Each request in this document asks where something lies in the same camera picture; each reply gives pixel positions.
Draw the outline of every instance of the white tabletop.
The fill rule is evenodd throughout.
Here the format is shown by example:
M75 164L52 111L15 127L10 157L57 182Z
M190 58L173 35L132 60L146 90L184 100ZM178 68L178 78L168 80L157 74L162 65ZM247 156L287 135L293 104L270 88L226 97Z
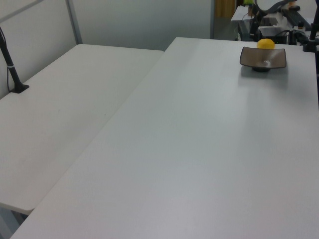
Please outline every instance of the white tabletop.
M315 239L315 58L177 38L12 239Z
M0 100L0 206L29 214L163 54L78 45Z

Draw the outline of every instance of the wall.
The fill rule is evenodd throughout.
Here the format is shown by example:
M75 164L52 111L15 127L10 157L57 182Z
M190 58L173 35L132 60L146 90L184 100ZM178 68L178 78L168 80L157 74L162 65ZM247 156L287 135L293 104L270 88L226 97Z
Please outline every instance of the wall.
M65 0L44 0L0 26L22 82L76 44ZM0 99L6 94L6 63L0 54Z
M214 0L69 1L85 44L166 50L177 36L210 38Z

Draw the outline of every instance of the bowl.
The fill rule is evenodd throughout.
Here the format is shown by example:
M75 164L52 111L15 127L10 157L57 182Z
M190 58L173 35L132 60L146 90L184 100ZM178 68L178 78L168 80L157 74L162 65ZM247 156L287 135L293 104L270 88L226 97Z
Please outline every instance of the bowl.
M258 49L243 47L240 55L240 64L252 67L258 72L267 72L270 69L285 68L287 66L286 51L284 49Z

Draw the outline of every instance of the black pole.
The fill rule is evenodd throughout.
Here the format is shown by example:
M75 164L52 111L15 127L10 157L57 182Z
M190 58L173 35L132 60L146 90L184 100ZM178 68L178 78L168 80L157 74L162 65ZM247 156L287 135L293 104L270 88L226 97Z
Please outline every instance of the black pole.
M311 24L311 34L309 37L308 43L304 46L305 52L317 52L317 45L315 42L317 31L319 30L319 7L318 3L319 1L316 0L317 3L317 10L315 14L315 19L313 24Z
M0 27L0 48L3 54L3 57L5 59L5 62L7 64L7 67L9 68L12 79L14 81L14 89L11 92L20 94L21 92L29 88L29 86L22 84L19 79L19 76L15 70L14 64L9 54L8 48L6 46L5 37L3 35L1 27Z

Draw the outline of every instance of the yellow lemon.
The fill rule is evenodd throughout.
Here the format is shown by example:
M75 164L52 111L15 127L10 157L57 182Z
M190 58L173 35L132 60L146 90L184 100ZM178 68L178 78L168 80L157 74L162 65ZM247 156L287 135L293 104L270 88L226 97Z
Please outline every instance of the yellow lemon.
M259 49L274 49L275 43L271 39L261 39L257 43L257 48L259 48Z

